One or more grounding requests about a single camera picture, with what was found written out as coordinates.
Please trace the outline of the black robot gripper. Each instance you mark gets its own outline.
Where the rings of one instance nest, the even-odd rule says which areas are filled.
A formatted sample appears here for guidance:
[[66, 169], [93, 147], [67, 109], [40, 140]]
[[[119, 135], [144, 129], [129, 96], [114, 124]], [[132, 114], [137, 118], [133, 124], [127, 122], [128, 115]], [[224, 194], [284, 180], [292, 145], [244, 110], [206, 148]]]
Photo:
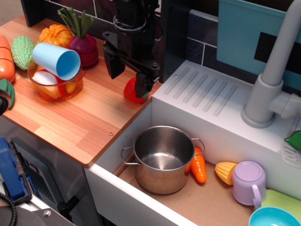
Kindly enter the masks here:
[[135, 97], [142, 98], [159, 82], [159, 63], [152, 49], [157, 42], [157, 20], [154, 17], [141, 20], [138, 26], [122, 23], [114, 17], [116, 32], [104, 32], [104, 59], [111, 79], [125, 70], [125, 66], [136, 71]]

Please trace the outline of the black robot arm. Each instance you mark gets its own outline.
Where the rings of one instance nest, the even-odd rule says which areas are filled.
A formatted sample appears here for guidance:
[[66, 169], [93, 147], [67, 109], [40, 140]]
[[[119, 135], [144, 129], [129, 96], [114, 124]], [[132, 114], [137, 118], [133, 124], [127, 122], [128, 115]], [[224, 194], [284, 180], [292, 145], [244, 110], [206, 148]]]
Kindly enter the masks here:
[[108, 73], [115, 79], [130, 67], [136, 72], [135, 95], [144, 97], [159, 80], [160, 65], [153, 55], [163, 29], [155, 10], [157, 0], [116, 0], [115, 32], [104, 32], [104, 58]]

